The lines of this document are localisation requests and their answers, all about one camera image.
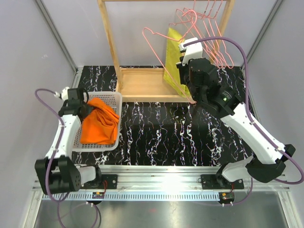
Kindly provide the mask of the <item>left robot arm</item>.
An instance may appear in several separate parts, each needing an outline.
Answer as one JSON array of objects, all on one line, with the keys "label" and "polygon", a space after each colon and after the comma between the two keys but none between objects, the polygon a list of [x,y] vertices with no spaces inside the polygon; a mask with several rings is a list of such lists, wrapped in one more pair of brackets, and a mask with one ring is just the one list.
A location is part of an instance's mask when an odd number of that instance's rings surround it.
[{"label": "left robot arm", "polygon": [[71,160],[76,134],[84,119],[91,113],[88,92],[83,88],[66,87],[62,92],[52,92],[63,105],[59,111],[53,110],[38,95],[46,89],[37,89],[36,98],[58,119],[57,132],[45,158],[35,162],[35,171],[43,192],[47,195],[70,193],[89,186],[101,187],[103,177],[96,165],[77,167]]}]

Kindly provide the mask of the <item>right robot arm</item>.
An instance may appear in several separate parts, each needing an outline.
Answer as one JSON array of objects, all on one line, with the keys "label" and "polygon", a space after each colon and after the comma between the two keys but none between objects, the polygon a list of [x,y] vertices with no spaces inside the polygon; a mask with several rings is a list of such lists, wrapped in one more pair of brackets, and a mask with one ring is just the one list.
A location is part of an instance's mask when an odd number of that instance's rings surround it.
[{"label": "right robot arm", "polygon": [[257,129],[263,130],[263,127],[251,113],[246,112],[246,104],[235,90],[218,83],[217,68],[209,60],[180,57],[176,67],[180,83],[188,88],[192,99],[232,128],[254,152],[247,159],[222,165],[215,175],[216,184],[220,188],[227,188],[232,182],[243,178],[253,178],[262,183],[278,178],[285,170],[287,160],[279,149],[292,156],[295,147],[275,139],[269,142],[265,138],[270,137],[270,133],[261,133]]}]

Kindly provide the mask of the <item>orange trousers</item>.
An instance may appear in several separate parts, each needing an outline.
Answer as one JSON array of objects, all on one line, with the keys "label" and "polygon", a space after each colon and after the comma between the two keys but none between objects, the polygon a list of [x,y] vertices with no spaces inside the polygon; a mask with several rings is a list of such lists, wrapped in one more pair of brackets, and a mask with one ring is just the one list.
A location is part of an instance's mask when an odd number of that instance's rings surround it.
[{"label": "orange trousers", "polygon": [[80,142],[114,144],[118,135],[119,115],[100,98],[95,97],[88,104],[93,110],[83,120]]}]

